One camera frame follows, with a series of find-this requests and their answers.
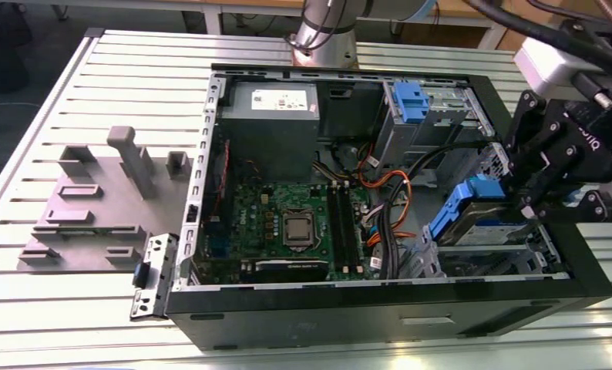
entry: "aluminum extrusion table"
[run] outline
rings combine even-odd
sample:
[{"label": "aluminum extrusion table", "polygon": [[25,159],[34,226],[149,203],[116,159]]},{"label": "aluminum extrusion table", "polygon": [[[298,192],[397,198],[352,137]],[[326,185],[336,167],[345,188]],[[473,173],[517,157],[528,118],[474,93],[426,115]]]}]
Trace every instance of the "aluminum extrusion table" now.
[{"label": "aluminum extrusion table", "polygon": [[[360,43],[357,54],[364,69],[486,75],[510,110],[528,88],[509,52]],[[190,151],[212,62],[289,65],[290,54],[268,38],[105,31],[82,39],[0,176],[0,367],[612,368],[612,299],[498,338],[202,353],[170,321],[128,321],[130,274],[12,273],[65,145],[116,155],[108,129],[130,125],[152,155]],[[612,280],[612,224],[581,230]]]}]

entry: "blue drive bracket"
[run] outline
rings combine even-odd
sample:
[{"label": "blue drive bracket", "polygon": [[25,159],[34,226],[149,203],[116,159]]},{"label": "blue drive bracket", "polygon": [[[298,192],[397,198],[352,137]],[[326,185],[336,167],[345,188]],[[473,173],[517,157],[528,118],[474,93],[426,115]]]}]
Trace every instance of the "blue drive bracket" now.
[{"label": "blue drive bracket", "polygon": [[429,113],[429,96],[421,91],[417,82],[396,82],[394,102],[402,112],[405,123],[422,123]]},{"label": "blue drive bracket", "polygon": [[506,198],[506,195],[501,190],[500,181],[488,178],[485,175],[480,174],[477,177],[472,177],[458,183],[438,215],[430,221],[429,229],[433,240],[438,239],[449,225],[458,220],[469,200],[500,200],[504,198]]}]

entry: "cpu socket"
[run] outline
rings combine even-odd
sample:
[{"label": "cpu socket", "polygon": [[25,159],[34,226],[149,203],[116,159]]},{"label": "cpu socket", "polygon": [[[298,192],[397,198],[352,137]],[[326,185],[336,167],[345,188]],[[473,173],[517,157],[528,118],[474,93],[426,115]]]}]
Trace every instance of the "cpu socket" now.
[{"label": "cpu socket", "polygon": [[314,216],[309,210],[282,214],[282,244],[296,252],[314,245]]}]

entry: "ram slot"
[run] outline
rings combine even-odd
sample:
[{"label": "ram slot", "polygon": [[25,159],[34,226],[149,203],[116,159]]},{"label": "ram slot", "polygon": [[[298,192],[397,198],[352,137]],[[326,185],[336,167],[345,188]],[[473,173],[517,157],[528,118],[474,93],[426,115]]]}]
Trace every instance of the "ram slot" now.
[{"label": "ram slot", "polygon": [[338,208],[340,208],[340,223],[344,235],[344,249],[345,249],[345,266],[346,271],[362,272],[360,265],[360,255],[357,252],[357,240],[356,240],[356,223],[353,221],[353,205],[350,202],[349,188],[344,187],[337,192],[338,197]]},{"label": "ram slot", "polygon": [[334,270],[342,271],[346,262],[346,253],[344,249],[344,233],[340,219],[338,190],[333,184],[326,191],[328,219],[330,222],[330,238],[333,241],[333,258]]}]

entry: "motherboard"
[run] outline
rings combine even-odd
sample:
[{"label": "motherboard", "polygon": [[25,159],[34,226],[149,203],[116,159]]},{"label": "motherboard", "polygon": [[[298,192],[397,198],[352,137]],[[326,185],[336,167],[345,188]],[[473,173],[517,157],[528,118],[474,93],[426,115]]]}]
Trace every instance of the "motherboard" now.
[{"label": "motherboard", "polygon": [[209,235],[198,275],[214,284],[373,277],[360,220],[368,194],[348,184],[241,184],[232,229]]}]

